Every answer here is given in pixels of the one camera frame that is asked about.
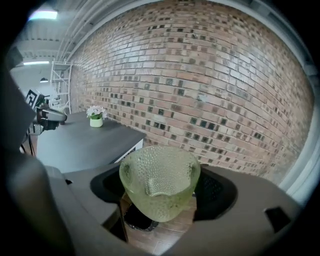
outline ceiling light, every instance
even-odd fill
[[[29,21],[38,20],[38,19],[55,20],[57,18],[57,14],[58,13],[56,11],[53,11],[53,10],[36,10],[29,17]]]
[[[48,83],[48,79],[43,77],[43,78],[41,78],[40,83]]]
[[[38,65],[38,64],[49,64],[49,61],[32,61],[32,62],[24,62],[23,65]]]

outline gray table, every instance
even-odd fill
[[[104,120],[90,127],[85,112],[68,115],[65,125],[44,131],[37,142],[37,158],[62,173],[97,168],[115,163],[146,135],[115,121]]]

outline brick wall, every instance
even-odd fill
[[[72,57],[72,111],[90,105],[201,162],[278,184],[298,158],[313,94],[284,43],[252,17],[169,0],[106,23]]]

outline white flowers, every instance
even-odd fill
[[[86,115],[91,119],[105,119],[108,117],[107,111],[102,106],[90,106],[86,111]]]

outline metal shelving rack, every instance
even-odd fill
[[[49,100],[51,108],[71,114],[70,79],[73,63],[52,61],[50,86],[56,91],[55,98]]]

